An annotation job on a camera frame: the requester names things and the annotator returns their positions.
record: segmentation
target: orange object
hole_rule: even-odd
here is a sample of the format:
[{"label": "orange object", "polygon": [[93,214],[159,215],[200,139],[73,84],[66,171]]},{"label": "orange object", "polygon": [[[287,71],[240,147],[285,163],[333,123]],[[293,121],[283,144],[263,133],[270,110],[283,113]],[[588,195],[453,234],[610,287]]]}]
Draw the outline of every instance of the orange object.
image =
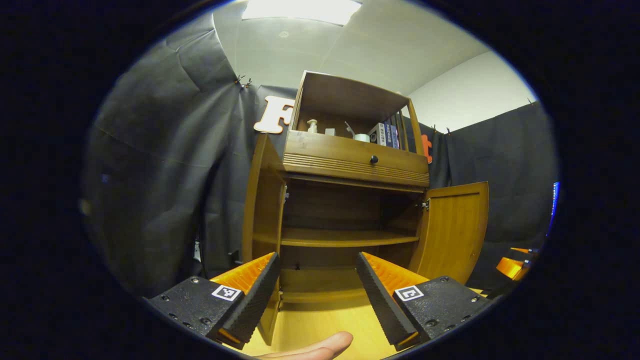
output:
[{"label": "orange object", "polygon": [[269,260],[271,260],[273,254],[275,254],[275,252],[270,252],[265,256],[251,260],[246,264],[242,264],[237,268],[233,268],[224,274],[214,277],[211,281],[220,285],[230,286],[234,289],[240,289],[247,295],[256,279],[258,279],[258,276],[260,276],[260,273],[267,266]]},{"label": "orange object", "polygon": [[529,267],[524,267],[523,261],[509,258],[502,258],[495,268],[513,281],[519,281],[529,271]]},{"label": "orange object", "polygon": [[373,256],[364,251],[362,254],[371,265],[371,268],[376,273],[391,298],[393,298],[394,291],[397,289],[429,281],[426,277],[420,276],[415,272],[407,270],[387,260]]},{"label": "orange object", "polygon": [[415,339],[418,336],[418,332],[414,332],[413,334],[409,335],[408,338],[404,339],[403,341],[400,341],[397,345],[398,347],[403,346],[404,344],[408,343],[409,341]]},{"label": "orange object", "polygon": [[521,249],[519,247],[512,247],[511,250],[515,250],[515,251],[520,251],[520,252],[524,252],[525,254],[529,253],[529,249]]},{"label": "orange object", "polygon": [[429,148],[431,147],[431,142],[429,141],[429,137],[425,134],[422,134],[422,147],[424,148],[424,155],[427,157],[427,162],[430,164],[433,161],[433,157],[429,155]]},{"label": "orange object", "polygon": [[218,330],[218,333],[221,334],[222,336],[226,337],[227,339],[233,341],[236,344],[240,344],[240,340],[236,339],[235,336],[229,334],[228,331],[226,331],[225,329],[220,328],[220,330]]}]

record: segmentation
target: ceiling light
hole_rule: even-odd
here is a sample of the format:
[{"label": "ceiling light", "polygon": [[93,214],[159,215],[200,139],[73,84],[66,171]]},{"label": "ceiling light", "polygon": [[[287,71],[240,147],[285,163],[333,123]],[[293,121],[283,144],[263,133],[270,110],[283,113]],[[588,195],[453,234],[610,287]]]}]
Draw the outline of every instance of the ceiling light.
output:
[{"label": "ceiling light", "polygon": [[353,0],[250,0],[242,19],[297,17],[345,25],[361,5]]}]

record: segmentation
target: open cabinet door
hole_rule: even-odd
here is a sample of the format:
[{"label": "open cabinet door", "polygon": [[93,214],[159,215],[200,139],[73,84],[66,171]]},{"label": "open cabinet door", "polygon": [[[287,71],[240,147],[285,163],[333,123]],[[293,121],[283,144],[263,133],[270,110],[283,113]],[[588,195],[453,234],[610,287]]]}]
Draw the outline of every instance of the open cabinet door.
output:
[{"label": "open cabinet door", "polygon": [[[267,134],[258,135],[244,201],[243,262],[270,252],[280,253],[280,230],[284,205],[284,167]],[[280,280],[260,318],[258,330],[271,344],[280,305]]]},{"label": "open cabinet door", "polygon": [[420,241],[409,269],[434,279],[449,276],[465,284],[484,243],[489,185],[466,184],[427,191]]}]

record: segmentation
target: finger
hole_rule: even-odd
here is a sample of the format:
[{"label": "finger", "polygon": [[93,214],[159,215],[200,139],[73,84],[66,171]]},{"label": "finger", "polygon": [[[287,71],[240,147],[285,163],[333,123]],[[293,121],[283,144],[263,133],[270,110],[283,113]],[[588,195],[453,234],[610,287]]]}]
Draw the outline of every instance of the finger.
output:
[{"label": "finger", "polygon": [[280,354],[267,354],[258,356],[258,359],[262,360],[331,360],[333,359],[333,350],[326,347],[315,348],[308,352],[280,355]]},{"label": "finger", "polygon": [[331,351],[333,351],[334,354],[342,353],[343,351],[345,351],[345,349],[349,347],[349,345],[351,345],[352,341],[353,341],[353,335],[351,335],[346,331],[340,331],[329,336],[328,338],[322,341],[318,341],[317,343],[313,343],[306,347],[297,348],[295,350],[290,350],[290,351],[278,352],[274,354],[266,354],[266,355],[263,355],[263,357],[269,358],[269,357],[276,357],[276,356],[300,354],[303,352],[309,352],[313,349],[322,348],[322,347],[331,349]]}]

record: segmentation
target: black rubber pad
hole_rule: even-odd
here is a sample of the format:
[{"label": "black rubber pad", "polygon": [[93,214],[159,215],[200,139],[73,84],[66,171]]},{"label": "black rubber pad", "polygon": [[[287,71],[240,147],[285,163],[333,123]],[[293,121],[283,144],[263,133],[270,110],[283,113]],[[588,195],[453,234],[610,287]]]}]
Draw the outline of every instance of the black rubber pad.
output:
[{"label": "black rubber pad", "polygon": [[152,299],[143,298],[166,321],[212,340],[216,339],[218,329],[243,299],[241,290],[197,276],[180,282]]},{"label": "black rubber pad", "polygon": [[491,304],[491,300],[448,276],[396,290],[394,299],[424,341],[465,324]]},{"label": "black rubber pad", "polygon": [[243,343],[237,344],[228,341],[225,343],[242,349],[244,343],[248,343],[249,340],[251,340],[251,335],[258,325],[258,322],[260,322],[262,313],[267,308],[269,298],[273,293],[279,275],[280,257],[278,253],[275,253],[255,280],[251,290],[249,290],[249,294],[244,297],[236,310],[233,311],[222,326],[229,334]]},{"label": "black rubber pad", "polygon": [[[385,332],[389,344],[396,345],[411,336],[414,332],[417,332],[416,328],[411,324],[411,321],[409,321],[400,307],[398,307],[391,296],[389,296],[382,282],[380,282],[380,279],[362,253],[358,254],[356,271],[358,272],[364,290],[367,292],[369,302],[371,302],[373,311],[378,317],[378,321],[382,326],[382,330]],[[419,336],[409,344],[404,344],[401,349],[409,347],[416,342],[419,342]]]}]

